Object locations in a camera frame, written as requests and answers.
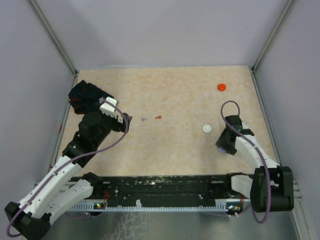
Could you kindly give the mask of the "white earbud charging case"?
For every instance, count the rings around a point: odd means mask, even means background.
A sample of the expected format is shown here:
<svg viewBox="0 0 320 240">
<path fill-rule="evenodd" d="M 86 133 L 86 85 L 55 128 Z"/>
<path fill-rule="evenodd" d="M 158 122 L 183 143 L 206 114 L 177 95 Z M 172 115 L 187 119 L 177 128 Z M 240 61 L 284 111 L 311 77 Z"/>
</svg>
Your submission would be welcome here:
<svg viewBox="0 0 320 240">
<path fill-rule="evenodd" d="M 212 131 L 212 126 L 211 125 L 209 125 L 209 124 L 205 124 L 205 125 L 203 125 L 203 127 L 202 127 L 202 131 L 204 132 L 204 133 L 206 133 L 206 134 L 208 134 L 208 133 L 210 133 L 211 131 Z"/>
</svg>

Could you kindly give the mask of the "purple earbud case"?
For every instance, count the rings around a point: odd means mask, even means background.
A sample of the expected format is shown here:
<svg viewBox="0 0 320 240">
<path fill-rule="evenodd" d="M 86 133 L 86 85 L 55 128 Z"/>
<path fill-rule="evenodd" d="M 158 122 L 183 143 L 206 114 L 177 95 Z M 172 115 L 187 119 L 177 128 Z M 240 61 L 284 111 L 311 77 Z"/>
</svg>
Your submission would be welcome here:
<svg viewBox="0 0 320 240">
<path fill-rule="evenodd" d="M 221 147 L 218 148 L 218 151 L 219 151 L 220 153 L 222 153 L 222 154 L 225 154 L 225 153 L 226 153 L 226 150 L 223 149 L 223 148 L 221 148 Z"/>
</svg>

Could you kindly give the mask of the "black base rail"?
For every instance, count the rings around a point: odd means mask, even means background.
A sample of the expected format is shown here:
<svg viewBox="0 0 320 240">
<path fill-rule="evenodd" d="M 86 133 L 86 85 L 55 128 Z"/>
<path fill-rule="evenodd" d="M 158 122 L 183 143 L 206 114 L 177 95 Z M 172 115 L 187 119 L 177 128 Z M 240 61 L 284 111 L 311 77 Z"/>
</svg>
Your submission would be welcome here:
<svg viewBox="0 0 320 240">
<path fill-rule="evenodd" d="M 231 189 L 227 175 L 104 176 L 98 193 L 89 200 L 106 201 L 108 207 L 215 207 L 219 200 L 242 199 Z"/>
</svg>

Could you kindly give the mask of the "orange earbud case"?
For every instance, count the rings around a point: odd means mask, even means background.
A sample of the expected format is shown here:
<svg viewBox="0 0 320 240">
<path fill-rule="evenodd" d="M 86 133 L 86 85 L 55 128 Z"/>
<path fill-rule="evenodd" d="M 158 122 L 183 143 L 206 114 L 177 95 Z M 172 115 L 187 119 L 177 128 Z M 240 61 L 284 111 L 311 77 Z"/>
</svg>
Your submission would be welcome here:
<svg viewBox="0 0 320 240">
<path fill-rule="evenodd" d="M 217 85 L 217 89 L 221 92 L 225 91 L 227 89 L 227 86 L 224 83 L 220 83 Z"/>
</svg>

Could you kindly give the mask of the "black cloth pouch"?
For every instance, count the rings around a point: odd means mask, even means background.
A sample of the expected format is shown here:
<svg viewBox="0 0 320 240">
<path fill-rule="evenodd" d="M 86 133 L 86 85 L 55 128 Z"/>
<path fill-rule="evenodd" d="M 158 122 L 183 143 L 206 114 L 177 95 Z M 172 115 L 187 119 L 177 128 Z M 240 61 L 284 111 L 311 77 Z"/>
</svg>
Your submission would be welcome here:
<svg viewBox="0 0 320 240">
<path fill-rule="evenodd" d="M 114 98 L 111 94 L 84 80 L 75 85 L 68 94 L 69 104 L 77 115 L 96 112 L 99 99 L 107 97 Z"/>
</svg>

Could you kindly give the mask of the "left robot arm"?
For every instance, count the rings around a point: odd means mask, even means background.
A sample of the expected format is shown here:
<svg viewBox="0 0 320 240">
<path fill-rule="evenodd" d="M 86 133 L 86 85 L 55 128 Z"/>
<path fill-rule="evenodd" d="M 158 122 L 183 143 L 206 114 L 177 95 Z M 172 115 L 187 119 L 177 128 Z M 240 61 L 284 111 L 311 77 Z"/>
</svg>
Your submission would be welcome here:
<svg viewBox="0 0 320 240">
<path fill-rule="evenodd" d="M 51 225 L 72 206 L 89 197 L 101 197 L 103 180 L 92 172 L 84 174 L 66 191 L 61 189 L 100 152 L 100 144 L 112 131 L 124 134 L 129 131 L 132 117 L 126 113 L 121 116 L 122 121 L 119 121 L 118 117 L 100 111 L 85 114 L 72 141 L 50 172 L 26 197 L 6 205 L 7 228 L 14 227 L 28 240 L 41 240 Z"/>
</svg>

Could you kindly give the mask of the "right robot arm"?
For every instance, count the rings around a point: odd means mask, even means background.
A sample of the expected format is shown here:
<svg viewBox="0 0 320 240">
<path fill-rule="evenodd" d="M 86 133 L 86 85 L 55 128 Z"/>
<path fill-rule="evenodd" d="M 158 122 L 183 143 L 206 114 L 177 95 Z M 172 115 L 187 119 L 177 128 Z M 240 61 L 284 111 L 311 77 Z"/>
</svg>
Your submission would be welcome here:
<svg viewBox="0 0 320 240">
<path fill-rule="evenodd" d="M 271 159 L 257 142 L 255 134 L 243 125 L 239 115 L 223 117 L 225 128 L 215 145 L 229 155 L 241 154 L 252 174 L 240 173 L 223 185 L 229 198 L 239 193 L 250 199 L 253 210 L 263 213 L 291 211 L 294 208 L 293 172 Z"/>
</svg>

